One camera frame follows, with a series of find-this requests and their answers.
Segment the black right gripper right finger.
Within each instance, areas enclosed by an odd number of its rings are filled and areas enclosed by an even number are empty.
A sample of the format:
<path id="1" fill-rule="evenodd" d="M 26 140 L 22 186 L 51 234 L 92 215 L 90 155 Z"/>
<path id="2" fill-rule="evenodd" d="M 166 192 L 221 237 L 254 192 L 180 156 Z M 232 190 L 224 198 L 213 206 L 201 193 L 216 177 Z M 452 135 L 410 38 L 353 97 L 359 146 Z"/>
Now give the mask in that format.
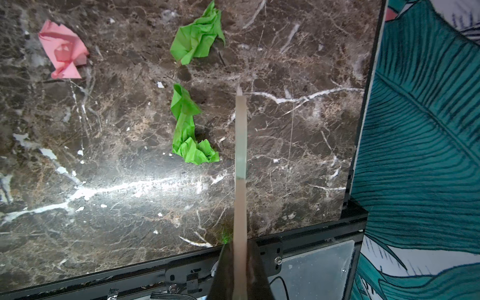
<path id="1" fill-rule="evenodd" d="M 255 241 L 247 244 L 247 298 L 249 300 L 274 300 L 268 277 Z"/>

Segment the small pink paper scrap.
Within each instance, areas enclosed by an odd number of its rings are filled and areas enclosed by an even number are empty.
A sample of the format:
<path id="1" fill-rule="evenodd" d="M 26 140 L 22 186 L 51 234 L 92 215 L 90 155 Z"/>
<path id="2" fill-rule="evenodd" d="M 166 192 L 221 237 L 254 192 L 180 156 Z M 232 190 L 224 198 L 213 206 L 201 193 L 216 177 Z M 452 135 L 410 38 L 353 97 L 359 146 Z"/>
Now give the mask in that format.
<path id="1" fill-rule="evenodd" d="M 38 38 L 55 68 L 52 79 L 81 79 L 77 67 L 87 64 L 90 53 L 76 33 L 63 24 L 46 20 Z"/>

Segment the small green paper scrap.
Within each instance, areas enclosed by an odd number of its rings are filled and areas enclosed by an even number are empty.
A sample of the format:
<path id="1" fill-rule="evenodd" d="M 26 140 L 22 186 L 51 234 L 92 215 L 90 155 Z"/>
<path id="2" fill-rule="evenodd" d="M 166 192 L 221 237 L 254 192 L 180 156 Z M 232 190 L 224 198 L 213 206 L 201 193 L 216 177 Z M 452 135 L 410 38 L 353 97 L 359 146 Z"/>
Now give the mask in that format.
<path id="1" fill-rule="evenodd" d="M 226 44 L 221 11 L 215 8 L 215 1 L 211 1 L 201 17 L 177 30 L 170 53 L 176 62 L 188 65 L 193 58 L 207 57 L 217 38 Z"/>

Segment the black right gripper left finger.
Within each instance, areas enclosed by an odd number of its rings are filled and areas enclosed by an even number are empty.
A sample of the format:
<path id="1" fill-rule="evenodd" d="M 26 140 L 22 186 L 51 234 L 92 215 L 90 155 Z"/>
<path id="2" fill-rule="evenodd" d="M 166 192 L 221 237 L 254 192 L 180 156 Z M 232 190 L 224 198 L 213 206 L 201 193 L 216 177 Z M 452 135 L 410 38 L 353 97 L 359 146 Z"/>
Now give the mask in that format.
<path id="1" fill-rule="evenodd" d="M 232 300 L 234 290 L 233 244 L 222 247 L 207 300 Z"/>

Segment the green hand brush white bristles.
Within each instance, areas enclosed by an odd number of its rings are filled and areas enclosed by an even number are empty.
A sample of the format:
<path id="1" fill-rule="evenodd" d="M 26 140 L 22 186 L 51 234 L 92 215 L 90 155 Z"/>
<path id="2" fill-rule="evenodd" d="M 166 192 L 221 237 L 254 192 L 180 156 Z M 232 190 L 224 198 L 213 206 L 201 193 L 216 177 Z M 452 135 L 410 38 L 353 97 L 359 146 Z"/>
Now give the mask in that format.
<path id="1" fill-rule="evenodd" d="M 236 91 L 235 115 L 234 288 L 232 299 L 246 300 L 248 298 L 246 275 L 248 252 L 246 204 L 248 118 L 247 99 L 240 87 Z"/>

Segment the long green paper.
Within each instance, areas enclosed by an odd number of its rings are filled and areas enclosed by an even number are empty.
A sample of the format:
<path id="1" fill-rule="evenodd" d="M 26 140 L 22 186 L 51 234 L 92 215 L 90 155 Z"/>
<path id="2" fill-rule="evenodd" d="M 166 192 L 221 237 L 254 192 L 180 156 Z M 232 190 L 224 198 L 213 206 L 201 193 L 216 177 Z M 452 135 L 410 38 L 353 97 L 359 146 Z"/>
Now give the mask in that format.
<path id="1" fill-rule="evenodd" d="M 219 152 L 212 148 L 207 139 L 197 141 L 194 116 L 201 114 L 201 110 L 191 99 L 190 93 L 178 83 L 173 86 L 171 112 L 176 120 L 172 152 L 181 156 L 185 163 L 194 165 L 219 162 Z"/>

